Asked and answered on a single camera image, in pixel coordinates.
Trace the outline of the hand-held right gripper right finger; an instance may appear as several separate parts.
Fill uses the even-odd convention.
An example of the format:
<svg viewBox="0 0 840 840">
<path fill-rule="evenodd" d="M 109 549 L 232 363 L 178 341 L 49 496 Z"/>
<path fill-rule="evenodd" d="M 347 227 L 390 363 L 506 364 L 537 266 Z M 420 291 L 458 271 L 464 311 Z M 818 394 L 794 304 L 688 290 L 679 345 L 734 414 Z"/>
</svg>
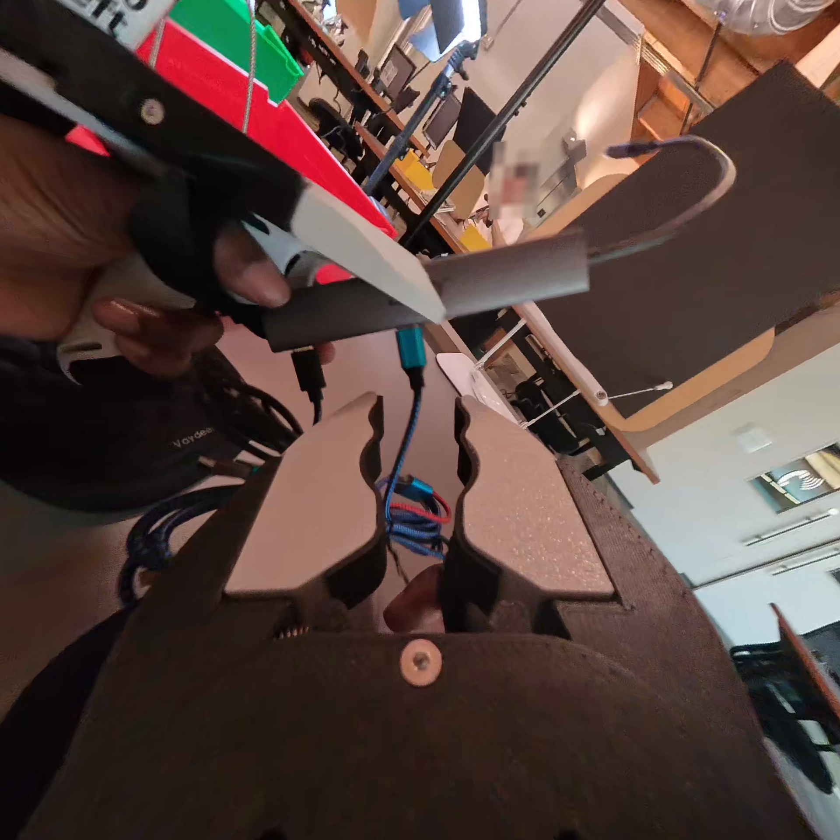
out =
<svg viewBox="0 0 840 840">
<path fill-rule="evenodd" d="M 455 404 L 458 478 L 438 585 L 447 631 L 563 631 L 557 605 L 613 604 L 614 582 L 557 458 L 472 396 Z"/>
</svg>

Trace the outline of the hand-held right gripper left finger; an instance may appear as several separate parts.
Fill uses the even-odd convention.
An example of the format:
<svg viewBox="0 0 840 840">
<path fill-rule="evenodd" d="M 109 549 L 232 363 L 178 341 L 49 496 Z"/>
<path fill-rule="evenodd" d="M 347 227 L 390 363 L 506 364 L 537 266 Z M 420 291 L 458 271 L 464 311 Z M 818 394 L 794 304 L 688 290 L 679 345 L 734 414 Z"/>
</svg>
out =
<svg viewBox="0 0 840 840">
<path fill-rule="evenodd" d="M 225 594 L 365 601 L 387 565 L 383 399 L 365 392 L 283 455 L 228 577 Z"/>
</svg>

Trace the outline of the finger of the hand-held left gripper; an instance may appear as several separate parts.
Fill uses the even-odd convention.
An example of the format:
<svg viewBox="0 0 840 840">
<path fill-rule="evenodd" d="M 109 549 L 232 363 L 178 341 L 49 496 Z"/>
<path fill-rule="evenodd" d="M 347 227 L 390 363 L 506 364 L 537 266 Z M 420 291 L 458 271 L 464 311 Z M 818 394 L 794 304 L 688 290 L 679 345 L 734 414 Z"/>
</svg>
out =
<svg viewBox="0 0 840 840">
<path fill-rule="evenodd" d="M 430 322 L 445 305 L 422 262 L 339 198 L 310 181 L 257 181 L 244 188 L 247 230 L 293 288 L 335 265 Z"/>
</svg>

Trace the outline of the red plastic bin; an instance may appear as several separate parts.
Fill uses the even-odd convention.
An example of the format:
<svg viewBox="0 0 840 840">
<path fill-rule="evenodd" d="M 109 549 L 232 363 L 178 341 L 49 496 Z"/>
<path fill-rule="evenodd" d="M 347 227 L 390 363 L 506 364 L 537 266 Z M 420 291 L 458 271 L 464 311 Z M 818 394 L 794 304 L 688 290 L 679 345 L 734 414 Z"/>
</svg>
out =
<svg viewBox="0 0 840 840">
<path fill-rule="evenodd" d="M 245 74 L 171 21 L 170 12 L 177 3 L 162 22 L 155 71 L 237 129 L 243 125 L 250 94 L 246 131 L 250 139 L 396 239 L 396 231 L 381 208 L 362 192 L 335 156 L 340 142 L 323 140 L 320 131 L 312 130 L 287 98 L 269 100 L 267 89 L 255 81 L 254 68 Z"/>
</svg>

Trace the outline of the grey usb hub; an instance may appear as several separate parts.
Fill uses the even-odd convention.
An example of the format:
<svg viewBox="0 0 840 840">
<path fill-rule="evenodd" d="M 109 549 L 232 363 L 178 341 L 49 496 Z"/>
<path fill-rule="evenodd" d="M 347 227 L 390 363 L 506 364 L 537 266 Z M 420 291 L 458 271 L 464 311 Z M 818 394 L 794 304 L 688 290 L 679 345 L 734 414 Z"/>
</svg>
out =
<svg viewBox="0 0 840 840">
<path fill-rule="evenodd" d="M 292 293 L 265 310 L 262 324 L 275 353 L 361 335 L 444 321 L 588 291 L 585 237 L 569 228 L 502 248 L 422 261 L 400 246 L 395 255 L 351 268 L 351 279 Z"/>
</svg>

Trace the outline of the person's right hand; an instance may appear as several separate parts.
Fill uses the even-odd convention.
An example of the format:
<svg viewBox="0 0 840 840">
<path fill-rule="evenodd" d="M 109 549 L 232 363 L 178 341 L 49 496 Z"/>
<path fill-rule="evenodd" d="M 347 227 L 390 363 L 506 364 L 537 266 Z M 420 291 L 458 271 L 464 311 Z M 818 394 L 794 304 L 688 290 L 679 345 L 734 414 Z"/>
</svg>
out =
<svg viewBox="0 0 840 840">
<path fill-rule="evenodd" d="M 384 624 L 394 634 L 441 634 L 445 631 L 438 590 L 444 566 L 436 563 L 413 577 L 388 603 Z"/>
</svg>

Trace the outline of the person's left hand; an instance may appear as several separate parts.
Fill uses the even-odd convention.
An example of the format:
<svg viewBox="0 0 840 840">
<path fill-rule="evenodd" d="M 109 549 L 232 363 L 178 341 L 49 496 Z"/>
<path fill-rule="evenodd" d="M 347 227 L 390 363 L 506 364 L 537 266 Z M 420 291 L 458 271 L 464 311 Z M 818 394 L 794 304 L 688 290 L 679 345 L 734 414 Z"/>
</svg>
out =
<svg viewBox="0 0 840 840">
<path fill-rule="evenodd" d="M 112 161 L 2 116 L 2 336 L 65 337 L 98 270 L 130 254 L 126 227 L 142 188 Z M 127 361 L 162 378 L 182 375 L 224 331 L 216 317 L 115 297 L 91 312 Z"/>
</svg>

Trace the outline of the green plastic bin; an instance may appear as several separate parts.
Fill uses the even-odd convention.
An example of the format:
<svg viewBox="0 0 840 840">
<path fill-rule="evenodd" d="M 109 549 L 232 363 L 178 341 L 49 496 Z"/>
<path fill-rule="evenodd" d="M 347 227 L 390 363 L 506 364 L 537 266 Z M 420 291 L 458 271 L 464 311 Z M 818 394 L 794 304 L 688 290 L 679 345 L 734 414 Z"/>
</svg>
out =
<svg viewBox="0 0 840 840">
<path fill-rule="evenodd" d="M 246 1 L 181 1 L 170 20 L 245 74 L 254 68 L 272 102 L 284 101 L 303 76 L 277 32 L 251 18 Z"/>
</svg>

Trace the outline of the computer monitor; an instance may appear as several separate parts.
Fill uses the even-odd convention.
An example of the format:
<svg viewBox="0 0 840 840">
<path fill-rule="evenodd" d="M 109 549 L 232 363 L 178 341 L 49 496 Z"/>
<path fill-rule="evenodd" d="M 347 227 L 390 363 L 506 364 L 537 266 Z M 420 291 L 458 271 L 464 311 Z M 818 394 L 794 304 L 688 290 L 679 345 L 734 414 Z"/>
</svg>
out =
<svg viewBox="0 0 840 840">
<path fill-rule="evenodd" d="M 436 106 L 423 126 L 423 136 L 429 150 L 436 150 L 456 126 L 461 110 L 457 90 L 453 90 Z"/>
</svg>

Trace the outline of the black textured wrist rest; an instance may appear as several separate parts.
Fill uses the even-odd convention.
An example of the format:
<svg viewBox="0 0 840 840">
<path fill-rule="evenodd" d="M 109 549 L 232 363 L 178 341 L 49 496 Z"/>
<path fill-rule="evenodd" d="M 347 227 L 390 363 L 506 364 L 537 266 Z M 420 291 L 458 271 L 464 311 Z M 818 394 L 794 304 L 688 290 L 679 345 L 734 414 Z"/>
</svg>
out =
<svg viewBox="0 0 840 840">
<path fill-rule="evenodd" d="M 69 511 L 129 511 L 198 485 L 207 462 L 245 444 L 278 453 L 291 441 L 215 347 L 177 376 L 115 363 L 77 384 L 54 344 L 2 337 L 2 482 Z"/>
</svg>

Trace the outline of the black light stand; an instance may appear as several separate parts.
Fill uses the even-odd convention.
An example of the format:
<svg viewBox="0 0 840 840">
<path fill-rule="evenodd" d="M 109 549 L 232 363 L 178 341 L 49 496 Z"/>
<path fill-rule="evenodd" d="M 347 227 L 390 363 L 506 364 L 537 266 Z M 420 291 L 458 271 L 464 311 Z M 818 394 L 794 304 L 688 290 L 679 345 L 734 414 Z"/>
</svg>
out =
<svg viewBox="0 0 840 840">
<path fill-rule="evenodd" d="M 420 239 L 421 232 L 424 231 L 425 227 L 435 220 L 436 213 L 444 204 L 445 199 L 464 180 L 469 170 L 478 162 L 486 150 L 499 138 L 508 123 L 526 106 L 528 99 L 539 84 L 572 47 L 575 40 L 580 37 L 584 28 L 592 21 L 604 4 L 604 1 L 583 2 L 580 10 L 572 17 L 549 50 L 504 103 L 499 113 L 488 123 L 476 142 L 465 152 L 462 161 L 457 164 L 444 184 L 437 189 L 433 199 L 425 205 L 424 210 L 418 216 L 414 216 L 406 222 L 406 232 L 400 238 L 402 246 L 413 254 L 417 252 L 416 240 Z M 465 60 L 475 58 L 478 47 L 477 42 L 463 42 L 456 46 L 444 69 L 435 78 L 432 87 L 420 102 L 408 124 L 386 148 L 380 163 L 369 176 L 365 185 L 365 190 L 369 195 L 375 193 L 383 182 L 392 180 L 392 164 L 406 150 L 415 128 L 427 115 L 436 100 L 444 98 L 450 92 L 452 88 L 450 78 L 454 73 L 463 69 Z"/>
</svg>

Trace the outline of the light panel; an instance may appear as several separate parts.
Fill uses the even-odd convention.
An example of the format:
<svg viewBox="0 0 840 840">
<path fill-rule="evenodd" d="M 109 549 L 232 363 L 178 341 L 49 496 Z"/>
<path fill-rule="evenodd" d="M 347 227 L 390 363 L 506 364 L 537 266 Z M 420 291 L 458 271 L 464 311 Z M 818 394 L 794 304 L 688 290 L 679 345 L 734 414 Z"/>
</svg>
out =
<svg viewBox="0 0 840 840">
<path fill-rule="evenodd" d="M 409 35 L 408 43 L 427 60 L 437 62 L 462 45 L 477 45 L 487 35 L 486 1 L 398 1 L 402 20 L 426 11 L 425 26 Z"/>
</svg>

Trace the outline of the black panel with wooden edge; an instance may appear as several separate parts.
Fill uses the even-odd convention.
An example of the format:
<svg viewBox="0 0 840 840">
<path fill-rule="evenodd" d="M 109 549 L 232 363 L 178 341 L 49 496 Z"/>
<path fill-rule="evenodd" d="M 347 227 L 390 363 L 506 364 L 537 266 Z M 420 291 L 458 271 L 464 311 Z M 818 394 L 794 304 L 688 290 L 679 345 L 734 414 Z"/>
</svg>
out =
<svg viewBox="0 0 840 840">
<path fill-rule="evenodd" d="M 651 250 L 591 269 L 581 295 L 536 304 L 609 396 L 607 422 L 641 432 L 690 402 L 677 388 L 838 289 L 838 106 L 782 61 L 699 121 L 736 181 Z"/>
</svg>

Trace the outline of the black office chair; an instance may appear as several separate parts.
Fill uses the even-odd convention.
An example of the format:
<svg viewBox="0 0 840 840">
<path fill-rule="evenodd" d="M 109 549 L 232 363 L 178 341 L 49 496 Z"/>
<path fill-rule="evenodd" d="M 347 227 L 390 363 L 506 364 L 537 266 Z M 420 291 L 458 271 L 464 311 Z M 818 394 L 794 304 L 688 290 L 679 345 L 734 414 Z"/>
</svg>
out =
<svg viewBox="0 0 840 840">
<path fill-rule="evenodd" d="M 779 637 L 729 650 L 764 738 L 816 791 L 838 794 L 838 670 L 774 602 Z"/>
</svg>

